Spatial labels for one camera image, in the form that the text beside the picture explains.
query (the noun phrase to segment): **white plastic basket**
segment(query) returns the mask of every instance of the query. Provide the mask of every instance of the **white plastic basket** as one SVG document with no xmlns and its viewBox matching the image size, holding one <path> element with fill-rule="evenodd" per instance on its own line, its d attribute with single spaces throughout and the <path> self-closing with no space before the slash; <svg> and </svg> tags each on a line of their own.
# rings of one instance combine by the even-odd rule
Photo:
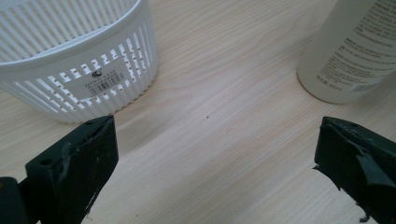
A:
<svg viewBox="0 0 396 224">
<path fill-rule="evenodd" d="M 122 109 L 157 64 L 148 0 L 0 1 L 0 89 L 53 119 Z"/>
</svg>

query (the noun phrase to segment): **table surface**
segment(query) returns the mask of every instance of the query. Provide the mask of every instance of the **table surface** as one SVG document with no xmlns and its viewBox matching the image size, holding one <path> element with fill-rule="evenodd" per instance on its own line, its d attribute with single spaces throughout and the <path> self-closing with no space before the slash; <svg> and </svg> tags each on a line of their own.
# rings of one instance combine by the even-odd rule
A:
<svg viewBox="0 0 396 224">
<path fill-rule="evenodd" d="M 396 140 L 396 78 L 347 105 L 302 88 L 296 64 L 335 1 L 149 2 L 158 74 L 115 114 L 120 161 L 83 223 L 359 223 L 312 169 L 318 128 L 331 116 Z M 21 181 L 78 125 L 0 102 L 0 176 Z"/>
</svg>

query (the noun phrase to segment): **sticker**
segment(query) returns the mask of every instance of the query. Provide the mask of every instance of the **sticker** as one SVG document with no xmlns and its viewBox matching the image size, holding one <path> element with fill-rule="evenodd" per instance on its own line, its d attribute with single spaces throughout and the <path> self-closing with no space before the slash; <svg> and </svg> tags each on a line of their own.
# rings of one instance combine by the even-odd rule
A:
<svg viewBox="0 0 396 224">
<path fill-rule="evenodd" d="M 122 57 L 85 76 L 64 83 L 80 101 L 90 99 L 121 84 L 129 75 Z"/>
</svg>

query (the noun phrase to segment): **white bottle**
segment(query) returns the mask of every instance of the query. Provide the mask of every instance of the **white bottle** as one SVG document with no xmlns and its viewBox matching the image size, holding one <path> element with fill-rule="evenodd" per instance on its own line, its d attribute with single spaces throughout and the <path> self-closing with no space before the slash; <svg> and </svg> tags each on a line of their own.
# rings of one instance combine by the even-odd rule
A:
<svg viewBox="0 0 396 224">
<path fill-rule="evenodd" d="M 344 104 L 396 71 L 396 0 L 339 0 L 297 66 L 319 99 Z"/>
</svg>

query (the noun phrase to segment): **light wood surface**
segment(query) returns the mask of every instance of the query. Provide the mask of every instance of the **light wood surface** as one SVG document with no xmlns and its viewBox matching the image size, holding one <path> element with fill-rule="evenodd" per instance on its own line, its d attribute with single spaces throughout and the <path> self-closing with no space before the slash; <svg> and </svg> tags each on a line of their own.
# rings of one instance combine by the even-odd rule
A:
<svg viewBox="0 0 396 224">
<path fill-rule="evenodd" d="M 120 161 L 83 223 L 359 223 L 312 169 L 318 128 L 331 116 L 395 141 L 396 78 L 348 105 L 302 88 L 297 61 L 334 2 L 150 0 L 158 76 L 115 115 Z M 77 124 L 0 102 L 0 176 L 21 181 Z"/>
</svg>

